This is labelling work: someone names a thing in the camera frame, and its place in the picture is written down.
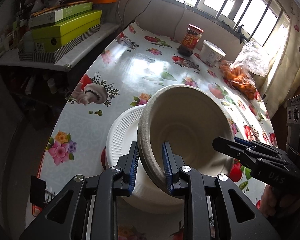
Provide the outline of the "person's right hand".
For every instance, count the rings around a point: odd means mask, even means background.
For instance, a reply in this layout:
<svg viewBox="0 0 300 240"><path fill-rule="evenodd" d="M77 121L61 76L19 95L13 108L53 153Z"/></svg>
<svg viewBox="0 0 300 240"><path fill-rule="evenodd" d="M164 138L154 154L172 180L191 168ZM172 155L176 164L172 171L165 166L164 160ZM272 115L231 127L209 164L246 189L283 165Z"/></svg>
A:
<svg viewBox="0 0 300 240"><path fill-rule="evenodd" d="M260 212L265 216L273 216L279 210L283 210L290 206L289 198L276 198L273 193L273 188L270 185L266 185L264 192L260 200Z"/></svg>

